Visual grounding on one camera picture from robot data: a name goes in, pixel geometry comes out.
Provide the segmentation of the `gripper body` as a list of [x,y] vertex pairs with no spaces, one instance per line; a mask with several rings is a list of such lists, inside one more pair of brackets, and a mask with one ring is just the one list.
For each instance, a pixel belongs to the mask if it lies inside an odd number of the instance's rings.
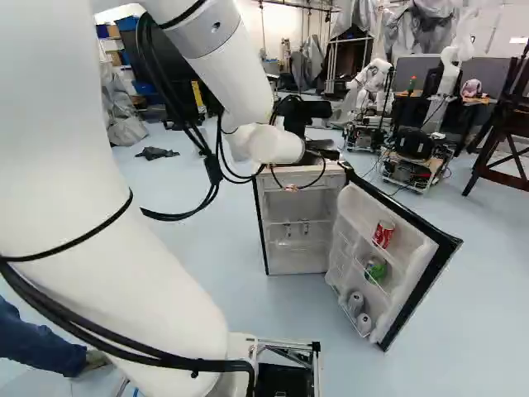
[[306,140],[305,152],[333,161],[339,160],[341,155],[332,139]]

